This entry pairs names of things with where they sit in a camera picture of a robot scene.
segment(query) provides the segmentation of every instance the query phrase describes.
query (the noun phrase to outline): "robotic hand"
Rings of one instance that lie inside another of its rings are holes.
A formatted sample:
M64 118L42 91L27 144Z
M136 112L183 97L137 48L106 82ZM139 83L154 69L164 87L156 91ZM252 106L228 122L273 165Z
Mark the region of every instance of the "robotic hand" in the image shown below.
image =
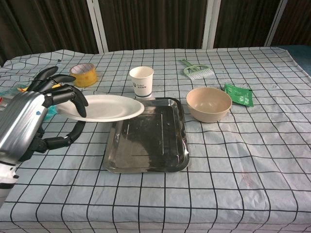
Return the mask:
M17 164L30 159L34 151L44 153L69 146L84 128L85 122L78 121L67 136L42 139L42 122L51 105L70 100L86 117L88 102L77 88L65 84L52 89L57 83L75 80L68 75L53 75L57 70L50 67L41 71L27 91L17 94L0 115L0 207L17 181Z

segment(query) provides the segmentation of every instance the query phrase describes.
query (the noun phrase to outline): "green brush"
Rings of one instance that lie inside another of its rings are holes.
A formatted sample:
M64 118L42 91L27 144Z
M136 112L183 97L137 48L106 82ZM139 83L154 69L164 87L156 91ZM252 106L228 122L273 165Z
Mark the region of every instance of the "green brush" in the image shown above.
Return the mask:
M193 65L186 59L181 60L187 67L184 68L184 74L191 80L207 78L214 75L214 72L205 65Z

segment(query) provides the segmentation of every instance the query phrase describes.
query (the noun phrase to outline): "white paper plate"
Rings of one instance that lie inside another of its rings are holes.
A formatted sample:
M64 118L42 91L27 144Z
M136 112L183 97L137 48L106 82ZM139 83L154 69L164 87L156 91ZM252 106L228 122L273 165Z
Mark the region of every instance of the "white paper plate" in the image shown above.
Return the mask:
M86 96L88 107L86 117L81 117L70 101L58 104L56 110L74 120L88 122L113 122L130 119L144 111L144 105L137 100L124 96L90 95Z

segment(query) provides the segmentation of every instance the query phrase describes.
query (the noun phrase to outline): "tray rim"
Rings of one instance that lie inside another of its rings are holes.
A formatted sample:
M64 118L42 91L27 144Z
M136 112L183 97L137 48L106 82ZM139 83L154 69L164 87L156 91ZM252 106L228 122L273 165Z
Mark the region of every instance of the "tray rim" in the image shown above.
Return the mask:
M175 98L171 97L160 97L160 98L148 98L148 99L138 99L140 102L145 102L145 101L152 101L152 100L173 100L177 103L177 109L178 109L178 122L180 125L180 136L181 136L181 142L182 142L182 148L183 148L183 156L184 156L184 161L182 163L179 163L177 166L174 167L165 167L165 168L152 168L152 170L140 170L139 168L117 168L117 167L112 167L109 166L109 159L108 156L106 156L109 153L109 148L113 144L114 136L116 133L116 126L117 124L123 125L123 120L122 121L116 121L113 122L108 141L107 141L107 147L105 150L104 154L104 161L103 161L103 166L106 168L108 171L113 172L113 173L142 173L142 172L179 172L184 170L190 160L189 156L189 148L187 144L187 136L186 136L186 129L185 129L185 118L184 118L184 110L182 108L181 102Z

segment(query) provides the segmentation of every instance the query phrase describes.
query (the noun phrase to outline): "green sachet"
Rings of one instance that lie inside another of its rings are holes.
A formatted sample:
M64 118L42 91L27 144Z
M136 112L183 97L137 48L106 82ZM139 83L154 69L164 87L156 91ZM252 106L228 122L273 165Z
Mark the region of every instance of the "green sachet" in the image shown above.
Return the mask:
M236 87L225 84L225 92L231 97L233 102L253 107L253 92L250 89Z

